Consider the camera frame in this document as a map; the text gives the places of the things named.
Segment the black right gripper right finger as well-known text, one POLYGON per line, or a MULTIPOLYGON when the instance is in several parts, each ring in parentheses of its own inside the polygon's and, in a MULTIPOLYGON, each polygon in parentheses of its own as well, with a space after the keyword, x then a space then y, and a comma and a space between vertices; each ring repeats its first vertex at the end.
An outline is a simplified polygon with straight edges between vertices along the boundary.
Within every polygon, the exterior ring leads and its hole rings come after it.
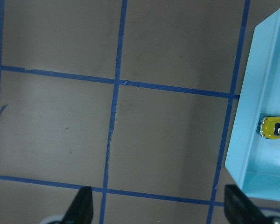
POLYGON ((238 188, 228 184, 224 187, 224 214, 230 224, 270 224, 258 207, 238 188))

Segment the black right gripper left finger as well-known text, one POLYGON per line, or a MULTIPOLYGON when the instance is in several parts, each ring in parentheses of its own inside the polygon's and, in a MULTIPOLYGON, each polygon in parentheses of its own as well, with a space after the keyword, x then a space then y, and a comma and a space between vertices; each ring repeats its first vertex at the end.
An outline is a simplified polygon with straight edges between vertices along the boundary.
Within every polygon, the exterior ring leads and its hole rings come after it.
POLYGON ((92 187, 82 187, 61 220, 62 224, 91 224, 94 216, 92 187))

